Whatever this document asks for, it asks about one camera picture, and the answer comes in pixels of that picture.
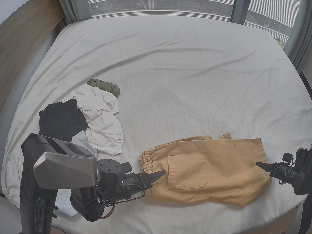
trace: clothing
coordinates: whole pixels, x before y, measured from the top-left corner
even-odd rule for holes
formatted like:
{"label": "clothing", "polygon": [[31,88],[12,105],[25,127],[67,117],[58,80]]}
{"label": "clothing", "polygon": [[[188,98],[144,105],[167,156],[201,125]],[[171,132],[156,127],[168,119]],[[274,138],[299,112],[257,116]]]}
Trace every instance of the clothing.
{"label": "clothing", "polygon": [[110,155],[121,153],[123,133],[114,116],[119,112],[116,97],[110,92],[85,84],[77,93],[71,92],[68,97],[64,97],[62,103],[72,98],[77,100],[77,106],[88,123],[86,137],[90,144]]}
{"label": "clothing", "polygon": [[88,124],[77,108],[77,100],[70,99],[66,103],[49,104],[39,112],[39,133],[51,138],[71,142],[74,135],[88,128]]}
{"label": "clothing", "polygon": [[120,89],[116,84],[111,84],[109,82],[105,82],[98,79],[90,79],[87,82],[91,87],[98,87],[101,90],[112,93],[116,98],[120,95]]}
{"label": "clothing", "polygon": [[174,141],[142,152],[149,174],[165,170],[146,196],[163,201],[220,201],[238,206],[258,198],[271,184],[256,166],[268,163],[261,139],[211,139],[199,136]]}
{"label": "clothing", "polygon": [[[82,146],[90,153],[97,157],[97,150],[91,146],[85,135],[85,131],[80,131],[72,138],[72,143]],[[78,212],[71,205],[71,189],[60,189],[57,192],[55,205],[59,208],[58,211],[67,216],[75,216]]]}

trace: tan shorts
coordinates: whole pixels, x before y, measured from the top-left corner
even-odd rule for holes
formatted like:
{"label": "tan shorts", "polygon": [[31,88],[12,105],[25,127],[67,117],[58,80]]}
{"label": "tan shorts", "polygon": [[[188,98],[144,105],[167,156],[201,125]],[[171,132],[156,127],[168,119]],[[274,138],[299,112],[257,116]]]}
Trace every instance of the tan shorts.
{"label": "tan shorts", "polygon": [[233,140],[227,133],[184,138],[142,152],[147,174],[165,170],[146,196],[163,201],[220,201],[245,206],[271,184],[269,173],[256,166],[268,163],[261,139]]}

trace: building exterior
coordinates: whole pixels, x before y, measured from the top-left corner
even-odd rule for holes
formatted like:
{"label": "building exterior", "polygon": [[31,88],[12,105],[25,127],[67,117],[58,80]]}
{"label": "building exterior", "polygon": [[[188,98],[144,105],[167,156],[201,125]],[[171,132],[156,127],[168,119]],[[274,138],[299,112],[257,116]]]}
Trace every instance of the building exterior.
{"label": "building exterior", "polygon": [[[94,18],[171,14],[229,21],[234,0],[88,0]],[[300,0],[250,0],[245,25],[287,42]]]}

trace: wooden floor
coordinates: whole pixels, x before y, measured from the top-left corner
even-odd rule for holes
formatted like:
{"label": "wooden floor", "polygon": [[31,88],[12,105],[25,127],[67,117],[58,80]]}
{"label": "wooden floor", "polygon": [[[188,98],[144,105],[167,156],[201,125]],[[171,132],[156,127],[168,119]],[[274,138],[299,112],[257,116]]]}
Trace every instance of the wooden floor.
{"label": "wooden floor", "polygon": [[[262,226],[258,229],[252,230],[250,232],[245,232],[244,234],[270,234],[270,233],[282,233],[287,227],[292,223],[297,214],[297,208],[292,209],[285,215],[279,217],[272,223],[269,223],[266,226]],[[51,234],[64,234],[64,232],[57,230],[55,228],[51,229]]]}

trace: wooden headboard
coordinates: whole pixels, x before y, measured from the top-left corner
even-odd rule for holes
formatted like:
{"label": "wooden headboard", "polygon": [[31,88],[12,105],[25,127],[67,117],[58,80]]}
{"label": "wooden headboard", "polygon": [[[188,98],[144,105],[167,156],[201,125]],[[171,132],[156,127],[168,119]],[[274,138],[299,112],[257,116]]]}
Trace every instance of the wooden headboard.
{"label": "wooden headboard", "polygon": [[58,0],[29,0],[0,25],[0,112],[18,73],[63,18]]}

